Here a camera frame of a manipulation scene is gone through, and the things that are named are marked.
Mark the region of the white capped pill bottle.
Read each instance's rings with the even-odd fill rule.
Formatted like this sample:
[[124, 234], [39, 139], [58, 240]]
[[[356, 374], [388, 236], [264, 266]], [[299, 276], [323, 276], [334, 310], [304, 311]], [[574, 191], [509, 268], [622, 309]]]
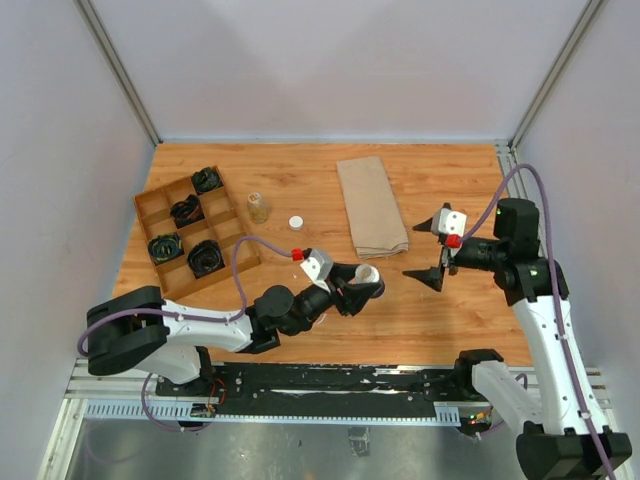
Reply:
[[369, 264], [360, 264], [356, 267], [353, 281], [355, 284], [380, 284], [382, 277], [376, 267]]

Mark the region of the white bottle cap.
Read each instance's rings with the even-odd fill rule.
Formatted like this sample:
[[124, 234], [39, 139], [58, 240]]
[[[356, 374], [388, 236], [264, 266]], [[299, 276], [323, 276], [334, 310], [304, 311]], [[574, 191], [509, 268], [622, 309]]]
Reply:
[[300, 230], [304, 226], [304, 220], [301, 216], [294, 215], [289, 218], [288, 225], [292, 230]]

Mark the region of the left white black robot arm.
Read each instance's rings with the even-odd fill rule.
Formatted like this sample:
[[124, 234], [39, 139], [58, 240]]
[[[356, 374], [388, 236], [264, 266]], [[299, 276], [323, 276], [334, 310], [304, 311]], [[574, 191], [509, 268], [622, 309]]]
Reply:
[[245, 311], [187, 307], [164, 299], [156, 286], [144, 286], [91, 308], [78, 350], [93, 376], [137, 369], [200, 396], [214, 383], [209, 348], [263, 353], [278, 347], [281, 336], [311, 330], [330, 309], [359, 314], [384, 289], [375, 267], [340, 263], [299, 293], [270, 287]]

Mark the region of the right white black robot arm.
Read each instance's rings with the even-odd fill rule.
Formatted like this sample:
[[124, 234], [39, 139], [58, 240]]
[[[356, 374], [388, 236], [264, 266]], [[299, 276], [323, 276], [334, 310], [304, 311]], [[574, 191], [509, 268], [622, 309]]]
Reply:
[[528, 479], [608, 479], [632, 454], [594, 396], [572, 331], [563, 272], [540, 253], [539, 210], [529, 200], [497, 203], [493, 236], [463, 239], [467, 217], [444, 204], [415, 230], [437, 236], [437, 266], [409, 270], [435, 291], [459, 268], [489, 271], [523, 330], [538, 380], [533, 396], [493, 349], [467, 350], [454, 364], [453, 387], [466, 400], [483, 397], [516, 435]]

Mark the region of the clear bottle yellow capsules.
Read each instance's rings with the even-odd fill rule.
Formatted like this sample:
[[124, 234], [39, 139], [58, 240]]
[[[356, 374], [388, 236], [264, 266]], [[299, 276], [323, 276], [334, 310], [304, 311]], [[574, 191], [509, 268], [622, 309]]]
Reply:
[[250, 219], [256, 224], [265, 223], [269, 218], [269, 207], [259, 192], [251, 192], [247, 196], [247, 210]]

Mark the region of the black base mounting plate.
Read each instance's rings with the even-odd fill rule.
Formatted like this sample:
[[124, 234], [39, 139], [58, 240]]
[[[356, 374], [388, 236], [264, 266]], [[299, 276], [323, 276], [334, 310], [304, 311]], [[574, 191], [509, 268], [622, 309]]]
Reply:
[[219, 363], [212, 377], [178, 385], [161, 379], [160, 397], [194, 398], [276, 411], [301, 404], [313, 413], [393, 413], [440, 404], [485, 404], [451, 366]]

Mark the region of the wooden compartment tray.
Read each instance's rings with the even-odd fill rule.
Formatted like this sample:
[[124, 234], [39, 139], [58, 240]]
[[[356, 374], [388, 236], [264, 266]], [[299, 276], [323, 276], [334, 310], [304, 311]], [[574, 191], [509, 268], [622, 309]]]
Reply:
[[164, 297], [178, 300], [261, 263], [225, 186], [208, 166], [136, 195], [145, 250]]

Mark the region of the right aluminium frame post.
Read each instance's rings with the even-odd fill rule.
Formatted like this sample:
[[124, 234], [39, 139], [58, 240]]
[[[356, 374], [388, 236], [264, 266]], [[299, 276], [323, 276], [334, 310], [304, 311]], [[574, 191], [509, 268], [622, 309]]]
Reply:
[[511, 136], [508, 142], [511, 150], [516, 150], [526, 137], [607, 4], [606, 0], [589, 0], [585, 3]]

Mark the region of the aluminium frame post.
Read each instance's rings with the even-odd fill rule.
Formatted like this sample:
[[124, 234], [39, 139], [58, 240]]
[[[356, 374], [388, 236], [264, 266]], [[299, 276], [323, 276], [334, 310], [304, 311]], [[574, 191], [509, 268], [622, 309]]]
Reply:
[[74, 0], [73, 3], [146, 137], [154, 147], [157, 147], [162, 143], [161, 136], [128, 74], [94, 2], [90, 0]]
[[526, 137], [607, 4], [606, 0], [589, 0], [585, 3], [511, 136], [508, 142], [511, 150], [516, 150]]

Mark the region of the left aluminium frame post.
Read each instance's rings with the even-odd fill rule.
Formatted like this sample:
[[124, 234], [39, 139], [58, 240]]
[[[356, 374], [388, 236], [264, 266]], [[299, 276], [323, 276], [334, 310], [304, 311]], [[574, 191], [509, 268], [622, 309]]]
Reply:
[[90, 0], [74, 0], [73, 3], [146, 137], [154, 147], [157, 147], [162, 143], [161, 136], [128, 74], [94, 2]]

